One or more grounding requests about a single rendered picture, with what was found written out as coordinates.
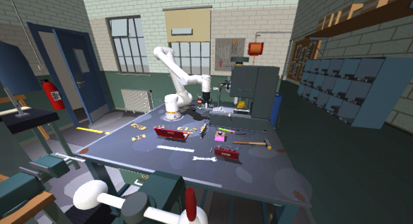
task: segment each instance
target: hammer head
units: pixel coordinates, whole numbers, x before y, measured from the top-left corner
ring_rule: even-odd
[[[267,146],[267,149],[270,150],[272,147],[271,147],[271,144],[269,143],[269,140],[264,139],[264,142],[265,142],[265,145]]]

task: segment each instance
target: white radiator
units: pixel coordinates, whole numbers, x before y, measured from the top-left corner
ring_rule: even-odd
[[[136,112],[150,112],[153,109],[152,95],[147,90],[121,89],[124,100],[124,110]]]

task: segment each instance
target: door frame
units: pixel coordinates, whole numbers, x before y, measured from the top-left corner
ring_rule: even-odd
[[[82,33],[82,32],[67,30],[67,29],[63,29],[63,28],[55,28],[55,27],[50,27],[50,26],[46,26],[46,25],[38,25],[38,24],[30,23],[30,22],[27,22],[27,24],[28,24],[29,30],[30,30],[30,32],[33,36],[35,44],[37,45],[37,49],[39,50],[40,54],[42,55],[43,61],[46,65],[46,67],[47,67],[47,70],[49,71],[50,77],[52,78],[53,83],[56,86],[56,89],[59,91],[59,93],[62,96],[64,106],[66,107],[66,110],[69,113],[69,116],[70,116],[71,121],[73,122],[73,125],[77,125],[79,122],[76,118],[76,115],[74,114],[73,109],[71,108],[69,99],[67,98],[66,93],[63,90],[63,87],[62,87],[62,84],[60,83],[59,77],[57,76],[56,71],[54,70],[53,64],[50,61],[49,55],[47,54],[46,48],[43,45],[43,41],[42,41],[42,38],[40,37],[39,32],[53,33],[53,29],[55,29],[55,30],[61,30],[61,31],[65,31],[65,32],[69,32],[69,33],[73,33],[73,34],[85,37],[86,44],[88,45],[89,52],[91,53],[91,56],[92,56],[92,63],[94,65],[93,69],[91,69],[91,73],[92,72],[96,73],[96,75],[98,76],[99,85],[100,85],[101,90],[103,91],[103,97],[105,98],[106,104],[109,107],[109,112],[111,112],[112,111],[112,105],[111,105],[111,102],[109,100],[109,96],[107,95],[105,83],[103,82],[103,77],[100,74],[98,60],[96,59],[95,52],[91,51],[91,49],[93,50],[93,45],[92,45],[89,33]],[[84,105],[83,101],[82,101],[82,105],[83,105],[83,108],[86,111],[86,108],[85,108],[85,105]]]

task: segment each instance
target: door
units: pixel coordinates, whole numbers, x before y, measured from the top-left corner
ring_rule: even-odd
[[[109,112],[86,38],[53,29],[70,77],[91,124]]]

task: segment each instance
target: ruler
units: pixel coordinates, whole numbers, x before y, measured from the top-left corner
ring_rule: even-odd
[[[168,150],[174,150],[174,151],[185,151],[188,153],[193,153],[194,149],[188,149],[188,148],[176,148],[176,147],[170,147],[170,146],[162,146],[158,145],[157,148],[162,148],[162,149],[168,149]]]

